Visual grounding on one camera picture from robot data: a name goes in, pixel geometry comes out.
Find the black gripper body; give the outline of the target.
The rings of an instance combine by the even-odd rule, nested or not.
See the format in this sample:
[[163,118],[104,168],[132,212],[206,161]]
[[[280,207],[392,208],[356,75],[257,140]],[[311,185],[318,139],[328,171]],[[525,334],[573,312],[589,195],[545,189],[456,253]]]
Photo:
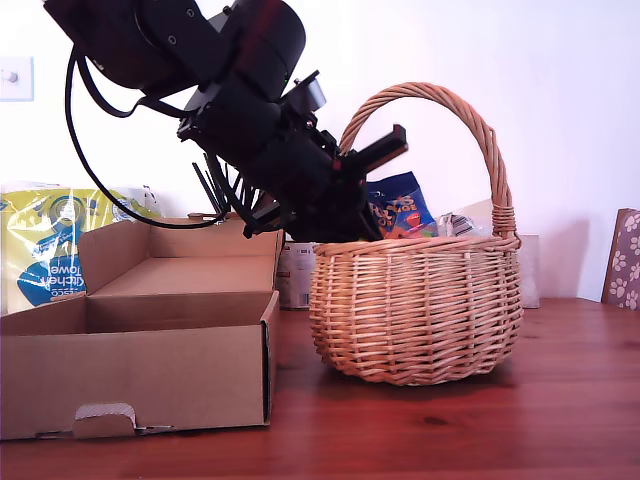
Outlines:
[[278,160],[267,153],[243,171],[257,187],[270,194],[275,203],[263,207],[246,220],[244,235],[249,238],[273,229],[286,232],[286,225],[329,191],[344,187],[343,174],[349,170],[366,175],[408,149],[406,130],[399,124],[362,151],[331,157],[310,138],[297,133],[289,145],[282,145]]

